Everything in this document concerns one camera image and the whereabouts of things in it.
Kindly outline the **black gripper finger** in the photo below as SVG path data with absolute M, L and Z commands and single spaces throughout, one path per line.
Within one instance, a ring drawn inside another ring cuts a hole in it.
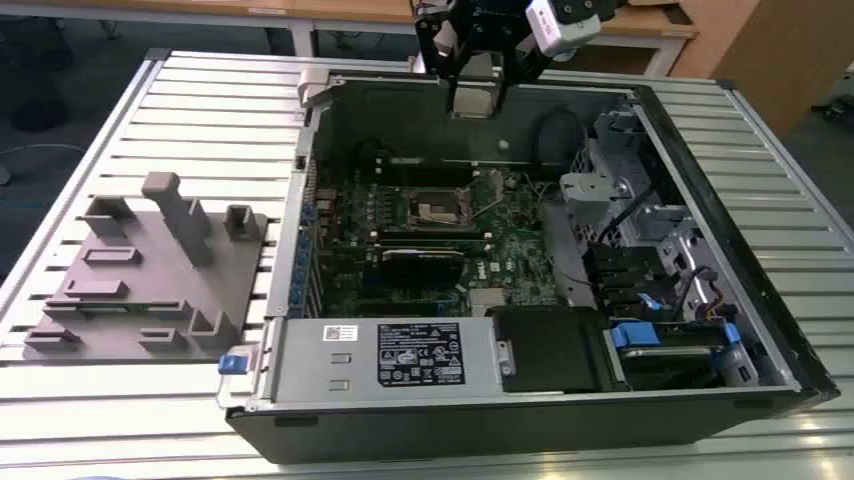
M 540 50 L 533 33 L 529 33 L 512 49 L 501 53 L 500 59 L 501 73 L 498 97 L 494 102 L 496 115 L 502 111 L 509 89 L 520 84 L 536 82 L 552 63 L 552 58 Z
M 446 89 L 446 112 L 454 111 L 458 76 L 462 70 L 460 42 L 454 27 L 444 18 L 418 18 L 416 33 L 424 73 Z

